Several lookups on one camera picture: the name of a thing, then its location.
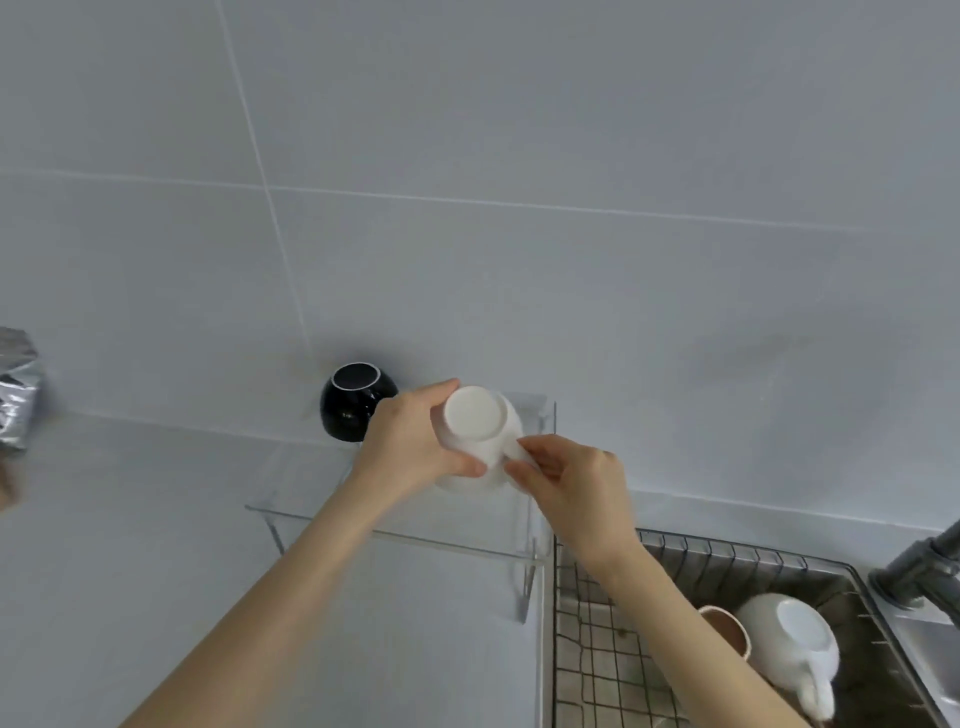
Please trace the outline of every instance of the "wire rack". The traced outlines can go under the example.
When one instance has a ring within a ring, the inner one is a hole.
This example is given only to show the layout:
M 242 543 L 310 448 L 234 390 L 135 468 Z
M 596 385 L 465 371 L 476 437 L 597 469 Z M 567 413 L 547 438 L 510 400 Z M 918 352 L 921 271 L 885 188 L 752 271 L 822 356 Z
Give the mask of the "wire rack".
M 814 606 L 840 646 L 832 728 L 940 725 L 932 717 L 932 701 L 850 567 L 657 531 L 637 535 L 695 607 L 714 604 L 733 611 L 768 592 Z M 644 640 L 570 552 L 556 548 L 554 728 L 691 728 Z

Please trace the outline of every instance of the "black bowl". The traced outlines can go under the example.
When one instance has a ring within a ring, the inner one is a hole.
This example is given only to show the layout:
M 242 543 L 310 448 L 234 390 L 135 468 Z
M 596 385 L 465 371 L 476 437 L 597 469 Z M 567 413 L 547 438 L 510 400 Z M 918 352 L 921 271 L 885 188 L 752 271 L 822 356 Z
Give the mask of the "black bowl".
M 398 390 L 379 367 L 354 362 L 341 367 L 329 379 L 320 397 L 320 419 L 331 437 L 359 443 L 367 434 L 373 410 Z

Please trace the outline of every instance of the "gray faucet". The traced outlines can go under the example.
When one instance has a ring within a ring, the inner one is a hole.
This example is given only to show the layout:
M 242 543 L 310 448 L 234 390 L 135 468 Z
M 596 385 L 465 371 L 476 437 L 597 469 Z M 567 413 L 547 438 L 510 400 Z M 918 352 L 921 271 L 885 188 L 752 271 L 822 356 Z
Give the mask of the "gray faucet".
M 918 541 L 883 569 L 870 572 L 870 583 L 901 609 L 919 609 L 924 597 L 960 628 L 960 521 L 939 536 Z

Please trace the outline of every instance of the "left hand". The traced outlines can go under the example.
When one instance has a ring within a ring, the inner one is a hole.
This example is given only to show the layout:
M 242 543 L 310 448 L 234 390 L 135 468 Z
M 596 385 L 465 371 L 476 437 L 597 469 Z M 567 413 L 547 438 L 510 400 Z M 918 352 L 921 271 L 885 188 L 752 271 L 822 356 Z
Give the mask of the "left hand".
M 362 491 L 386 510 L 442 475 L 484 474 L 487 466 L 480 460 L 444 448 L 430 422 L 430 410 L 459 386 L 459 379 L 448 379 L 378 404 L 344 488 Z

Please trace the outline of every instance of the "hand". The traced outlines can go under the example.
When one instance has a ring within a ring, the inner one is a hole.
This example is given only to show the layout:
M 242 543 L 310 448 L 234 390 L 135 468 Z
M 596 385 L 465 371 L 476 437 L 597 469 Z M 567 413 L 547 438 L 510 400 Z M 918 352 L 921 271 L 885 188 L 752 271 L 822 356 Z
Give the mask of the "hand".
M 636 547 L 633 507 L 623 465 L 612 452 L 560 435 L 519 440 L 542 473 L 511 460 L 504 469 L 537 501 L 560 540 L 596 578 Z
M 387 510 L 441 475 L 484 474 L 487 466 L 482 461 L 444 448 L 430 422 L 430 410 L 459 386 L 459 379 L 449 379 L 378 404 L 344 488 L 362 491 Z

